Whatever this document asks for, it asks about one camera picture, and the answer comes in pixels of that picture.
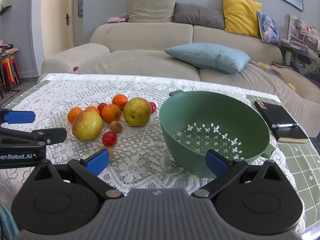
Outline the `red cherry tomato front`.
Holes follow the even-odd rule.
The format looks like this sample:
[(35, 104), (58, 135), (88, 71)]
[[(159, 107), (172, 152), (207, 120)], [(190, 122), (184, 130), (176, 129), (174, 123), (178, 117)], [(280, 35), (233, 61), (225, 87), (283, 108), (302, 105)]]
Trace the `red cherry tomato front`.
[(117, 134), (115, 132), (106, 132), (102, 137), (102, 143), (106, 147), (112, 147), (117, 142)]

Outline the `red cherry tomato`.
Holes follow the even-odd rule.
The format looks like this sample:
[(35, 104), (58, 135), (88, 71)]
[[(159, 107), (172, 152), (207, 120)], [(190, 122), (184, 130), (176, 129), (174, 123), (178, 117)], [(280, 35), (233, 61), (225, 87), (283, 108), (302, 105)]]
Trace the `red cherry tomato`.
[(99, 109), (100, 113), (102, 112), (103, 108), (106, 106), (107, 104), (106, 103), (100, 103), (97, 107), (97, 109)]
[(150, 106), (151, 106), (151, 113), (155, 113), (157, 110), (157, 106), (154, 102), (149, 102)]
[(117, 134), (115, 132), (106, 132), (102, 137), (102, 143), (106, 147), (112, 147), (117, 142)]

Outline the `red-yellow apple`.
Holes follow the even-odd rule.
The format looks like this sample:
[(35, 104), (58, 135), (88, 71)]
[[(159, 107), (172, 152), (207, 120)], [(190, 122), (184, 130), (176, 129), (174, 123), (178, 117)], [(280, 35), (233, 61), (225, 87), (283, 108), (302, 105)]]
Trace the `red-yellow apple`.
[(80, 141), (97, 139), (103, 129), (103, 120), (100, 115), (91, 109), (79, 113), (73, 124), (72, 133)]

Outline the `brown kiwi fruit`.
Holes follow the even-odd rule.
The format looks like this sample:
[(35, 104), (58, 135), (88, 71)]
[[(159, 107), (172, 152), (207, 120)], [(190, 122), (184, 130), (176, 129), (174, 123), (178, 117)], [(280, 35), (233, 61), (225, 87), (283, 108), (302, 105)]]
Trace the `brown kiwi fruit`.
[(109, 124), (109, 129), (110, 131), (119, 134), (122, 132), (123, 127), (119, 121), (114, 120)]

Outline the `large orange mandarin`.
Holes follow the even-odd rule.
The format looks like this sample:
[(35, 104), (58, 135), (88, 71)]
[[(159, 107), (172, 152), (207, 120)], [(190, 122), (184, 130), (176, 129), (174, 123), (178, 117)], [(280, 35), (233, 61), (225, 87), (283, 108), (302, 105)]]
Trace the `large orange mandarin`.
[(115, 104), (109, 104), (103, 107), (101, 111), (101, 118), (106, 123), (118, 121), (121, 116), (121, 109)]

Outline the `orange mandarin small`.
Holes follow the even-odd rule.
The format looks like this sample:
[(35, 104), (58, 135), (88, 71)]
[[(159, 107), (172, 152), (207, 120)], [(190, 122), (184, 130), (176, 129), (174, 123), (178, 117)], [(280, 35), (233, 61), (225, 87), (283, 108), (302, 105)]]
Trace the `orange mandarin small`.
[(85, 110), (92, 110), (95, 111), (97, 114), (101, 115), (100, 110), (97, 107), (88, 106)]

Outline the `green-yellow pear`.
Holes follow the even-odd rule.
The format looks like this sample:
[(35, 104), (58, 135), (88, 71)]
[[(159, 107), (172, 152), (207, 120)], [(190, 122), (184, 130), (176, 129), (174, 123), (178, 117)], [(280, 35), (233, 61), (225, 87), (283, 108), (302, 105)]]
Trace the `green-yellow pear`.
[(152, 113), (150, 103), (144, 98), (133, 98), (124, 107), (125, 122), (133, 127), (145, 126)]

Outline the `orange mandarin back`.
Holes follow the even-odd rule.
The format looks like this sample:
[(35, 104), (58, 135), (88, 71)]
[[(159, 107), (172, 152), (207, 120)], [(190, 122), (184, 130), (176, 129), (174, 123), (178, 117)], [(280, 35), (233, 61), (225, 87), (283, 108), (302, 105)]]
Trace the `orange mandarin back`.
[(117, 105), (121, 111), (124, 110), (125, 105), (128, 102), (128, 98), (123, 94), (117, 94), (112, 98), (112, 103)]

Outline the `brown kiwi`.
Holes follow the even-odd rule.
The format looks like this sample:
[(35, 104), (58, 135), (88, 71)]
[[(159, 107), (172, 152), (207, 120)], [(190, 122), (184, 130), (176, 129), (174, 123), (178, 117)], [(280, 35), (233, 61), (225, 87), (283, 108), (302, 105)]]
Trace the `brown kiwi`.
[(114, 156), (114, 151), (111, 148), (106, 148), (108, 151), (108, 156), (109, 156), (109, 161), (111, 161), (113, 159)]

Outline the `green grid table mat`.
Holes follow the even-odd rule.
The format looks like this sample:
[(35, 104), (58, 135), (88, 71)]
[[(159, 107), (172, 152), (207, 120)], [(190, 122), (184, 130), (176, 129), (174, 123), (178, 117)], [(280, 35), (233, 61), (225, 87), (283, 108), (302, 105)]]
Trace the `green grid table mat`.
[(272, 159), (287, 176), (304, 206), (299, 231), (319, 224), (319, 155), (311, 140), (306, 144), (278, 142), (273, 134), (271, 144), (276, 148)]

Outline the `red cherry tomato right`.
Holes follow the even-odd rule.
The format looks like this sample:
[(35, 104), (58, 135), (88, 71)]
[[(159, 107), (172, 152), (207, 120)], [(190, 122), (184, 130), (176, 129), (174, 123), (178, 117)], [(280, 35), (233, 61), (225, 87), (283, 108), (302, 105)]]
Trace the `red cherry tomato right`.
[(150, 106), (151, 106), (151, 113), (155, 113), (157, 110), (157, 106), (154, 102), (149, 102)]

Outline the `books on sofa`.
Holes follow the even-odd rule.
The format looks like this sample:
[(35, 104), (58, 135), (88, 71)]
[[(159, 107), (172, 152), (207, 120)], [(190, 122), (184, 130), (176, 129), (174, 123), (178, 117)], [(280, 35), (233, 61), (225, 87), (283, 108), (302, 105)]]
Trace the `books on sofa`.
[(294, 87), (293, 84), (289, 83), (289, 82), (286, 82), (283, 77), (282, 77), (282, 74), (280, 72), (278, 72), (277, 70), (271, 68), (268, 64), (264, 64), (262, 62), (255, 62), (255, 61), (250, 61), (250, 64), (253, 64), (261, 69), (263, 69), (265, 72), (269, 73), (269, 74), (272, 74), (276, 77), (278, 77), (279, 79), (281, 79), (282, 81), (284, 81), (292, 90), (296, 90), (296, 88)]

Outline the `light blue cushion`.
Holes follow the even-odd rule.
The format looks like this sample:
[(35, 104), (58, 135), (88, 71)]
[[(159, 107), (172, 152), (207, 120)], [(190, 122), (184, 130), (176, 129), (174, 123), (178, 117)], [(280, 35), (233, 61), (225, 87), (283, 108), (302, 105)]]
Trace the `light blue cushion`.
[(241, 50), (215, 43), (189, 43), (174, 46), (165, 52), (200, 69), (235, 74), (243, 70), (251, 58)]

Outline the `beige sofa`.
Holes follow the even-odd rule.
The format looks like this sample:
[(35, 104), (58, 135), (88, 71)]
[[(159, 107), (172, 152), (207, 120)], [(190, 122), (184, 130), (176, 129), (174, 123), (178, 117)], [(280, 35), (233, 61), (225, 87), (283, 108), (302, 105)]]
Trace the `beige sofa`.
[(259, 38), (181, 23), (114, 23), (90, 41), (48, 56), (42, 73), (169, 77), (276, 95), (308, 136), (319, 134), (319, 88)]

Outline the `cluttered side table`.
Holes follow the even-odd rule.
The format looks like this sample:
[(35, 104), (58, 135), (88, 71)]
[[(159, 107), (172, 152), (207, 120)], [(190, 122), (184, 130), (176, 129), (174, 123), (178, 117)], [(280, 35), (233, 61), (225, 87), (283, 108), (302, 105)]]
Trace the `cluttered side table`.
[(319, 31), (301, 18), (289, 16), (287, 38), (281, 39), (284, 62), (306, 77), (319, 76)]

